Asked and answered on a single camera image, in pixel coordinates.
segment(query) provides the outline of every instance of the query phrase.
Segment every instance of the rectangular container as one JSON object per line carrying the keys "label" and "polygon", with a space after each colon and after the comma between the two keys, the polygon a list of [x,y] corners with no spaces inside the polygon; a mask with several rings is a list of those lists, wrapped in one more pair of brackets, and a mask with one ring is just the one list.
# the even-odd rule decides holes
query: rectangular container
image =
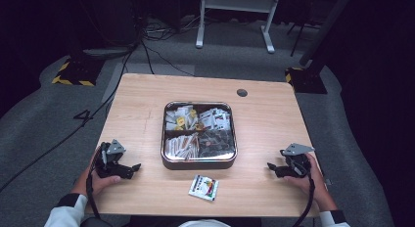
{"label": "rectangular container", "polygon": [[171,170],[226,169],[238,149],[226,103],[171,102],[164,108],[161,158]]}

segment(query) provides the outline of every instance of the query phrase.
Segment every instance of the wooden tabletop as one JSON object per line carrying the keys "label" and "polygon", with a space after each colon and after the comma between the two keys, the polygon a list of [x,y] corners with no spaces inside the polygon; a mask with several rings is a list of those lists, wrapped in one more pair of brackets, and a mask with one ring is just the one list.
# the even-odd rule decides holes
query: wooden tabletop
{"label": "wooden tabletop", "polygon": [[[248,96],[240,97],[238,89]],[[232,109],[238,156],[220,170],[169,170],[161,160],[163,111],[170,102],[224,102]],[[120,164],[141,168],[96,198],[100,213],[188,216],[300,216],[307,195],[277,178],[267,163],[279,151],[311,146],[291,85],[282,82],[127,73],[99,144],[117,139]],[[213,202],[188,194],[196,174],[219,181]],[[309,216],[318,215],[314,204]]]}

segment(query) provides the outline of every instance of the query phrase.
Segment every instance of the person's right hand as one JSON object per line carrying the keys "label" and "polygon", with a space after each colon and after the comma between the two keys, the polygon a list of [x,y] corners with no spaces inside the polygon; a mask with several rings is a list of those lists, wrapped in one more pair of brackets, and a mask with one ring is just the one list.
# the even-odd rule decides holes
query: person's right hand
{"label": "person's right hand", "polygon": [[[315,190],[314,190],[314,200],[317,202],[320,211],[325,210],[335,210],[337,206],[326,189],[326,185],[324,183],[323,175],[321,174],[320,170],[317,166],[317,161],[315,158],[310,154],[305,154],[310,161],[311,164],[311,178],[314,180]],[[284,176],[284,180],[288,183],[293,184],[301,188],[301,190],[309,195],[310,190],[310,183],[308,177],[305,176],[303,178],[296,178],[292,176]]]}

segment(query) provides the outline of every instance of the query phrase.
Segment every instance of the black base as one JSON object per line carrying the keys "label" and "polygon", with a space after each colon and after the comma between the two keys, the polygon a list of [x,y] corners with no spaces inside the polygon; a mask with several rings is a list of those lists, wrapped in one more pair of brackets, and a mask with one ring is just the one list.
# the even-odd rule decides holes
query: black base
{"label": "black base", "polygon": [[312,76],[306,68],[287,68],[285,71],[287,82],[296,93],[327,94],[326,87],[319,75]]}
{"label": "black base", "polygon": [[95,86],[104,62],[105,60],[74,62],[69,58],[62,65],[52,83]]}

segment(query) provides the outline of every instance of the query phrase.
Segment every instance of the packet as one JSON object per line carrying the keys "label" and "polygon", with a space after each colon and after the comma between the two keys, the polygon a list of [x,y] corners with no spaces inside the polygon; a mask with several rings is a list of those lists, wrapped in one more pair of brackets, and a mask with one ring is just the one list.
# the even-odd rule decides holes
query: packet
{"label": "packet", "polygon": [[217,180],[213,180],[201,175],[195,175],[192,186],[189,190],[189,195],[204,200],[214,201],[218,185],[219,181]]}

